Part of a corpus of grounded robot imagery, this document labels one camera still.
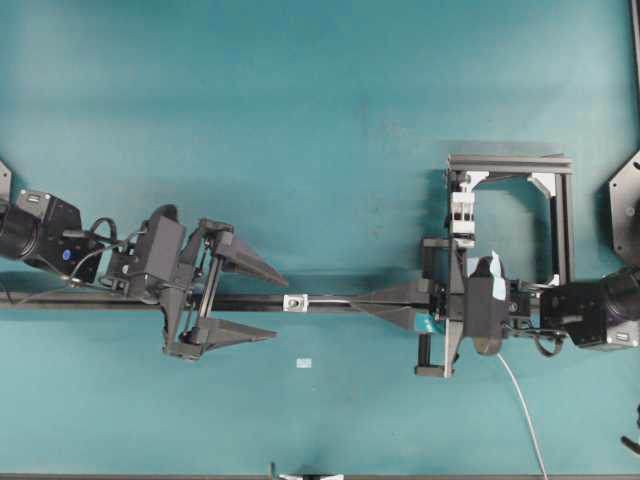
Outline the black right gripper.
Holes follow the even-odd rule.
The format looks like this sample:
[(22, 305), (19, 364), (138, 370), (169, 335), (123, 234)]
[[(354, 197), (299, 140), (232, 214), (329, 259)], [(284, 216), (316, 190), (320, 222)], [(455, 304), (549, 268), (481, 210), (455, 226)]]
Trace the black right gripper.
[[(423, 279), (357, 295), (351, 300), (352, 305), (358, 304), (359, 311), (406, 331), (420, 333), (414, 368), (418, 376), (451, 377), (461, 343), (465, 339), (471, 340), (463, 335), (463, 327), (465, 280), (473, 269), (472, 258), (479, 257), (454, 250), (448, 238), (425, 238), (422, 241)], [(503, 343), (511, 337), (539, 340), (540, 333), (531, 322), (534, 291), (520, 281), (510, 279), (505, 265), (504, 273), (509, 294), (509, 317), (503, 324)], [(426, 311), (408, 306), (428, 304)], [(437, 327), (443, 330), (444, 337), (444, 355), (440, 365), (431, 361), (431, 336), (433, 328)]]

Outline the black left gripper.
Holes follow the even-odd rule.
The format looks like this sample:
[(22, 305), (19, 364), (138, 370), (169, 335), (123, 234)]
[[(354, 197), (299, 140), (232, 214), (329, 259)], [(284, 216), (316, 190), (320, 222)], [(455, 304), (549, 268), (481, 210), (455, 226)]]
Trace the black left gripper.
[(146, 231), (146, 221), (133, 245), (112, 255), (102, 285), (146, 304), (158, 305), (164, 315), (163, 352), (195, 361), (204, 353), (224, 347), (270, 340), (271, 330), (259, 329), (210, 316), (220, 272), (253, 276), (282, 287), (287, 279), (260, 257), (227, 223), (203, 218), (186, 233), (169, 282), (162, 283), (142, 298), (129, 296), (128, 271), (135, 259), (138, 237)]

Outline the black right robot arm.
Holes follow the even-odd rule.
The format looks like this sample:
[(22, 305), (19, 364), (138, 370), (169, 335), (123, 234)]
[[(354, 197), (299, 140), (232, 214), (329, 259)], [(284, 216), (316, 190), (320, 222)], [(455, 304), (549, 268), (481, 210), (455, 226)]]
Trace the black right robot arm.
[(508, 279), (497, 253), (470, 257), (445, 239), (424, 240), (420, 280), (359, 295), (351, 305), (418, 335), (418, 376), (451, 377), (466, 338), (484, 356), (511, 337), (532, 340), (545, 357), (566, 340), (599, 351), (639, 345), (638, 268), (532, 284)]

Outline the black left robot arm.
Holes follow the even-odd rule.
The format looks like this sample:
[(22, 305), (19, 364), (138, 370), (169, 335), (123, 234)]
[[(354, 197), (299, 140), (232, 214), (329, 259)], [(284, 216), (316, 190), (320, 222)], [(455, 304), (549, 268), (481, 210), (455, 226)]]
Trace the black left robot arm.
[(203, 218), (188, 233), (173, 204), (158, 207), (121, 239), (111, 218), (101, 217), (85, 229), (72, 204), (44, 192), (24, 191), (17, 203), (1, 205), (1, 255), (56, 274), (67, 287), (97, 288), (159, 307), (164, 353), (189, 361), (276, 335), (213, 317), (222, 273), (288, 284), (232, 225)]

